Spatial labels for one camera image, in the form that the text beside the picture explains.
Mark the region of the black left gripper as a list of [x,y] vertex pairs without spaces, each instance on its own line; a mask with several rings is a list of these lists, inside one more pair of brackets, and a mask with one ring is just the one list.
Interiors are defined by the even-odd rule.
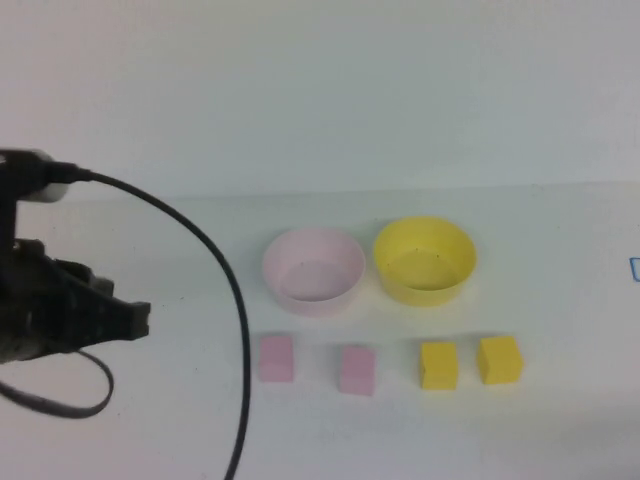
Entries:
[[86,293],[106,296],[99,307],[99,342],[134,341],[149,334],[148,302],[114,297],[114,282],[86,265],[53,259],[39,240],[18,239],[1,257],[1,361],[26,361],[71,353],[89,342],[74,340],[85,315]]

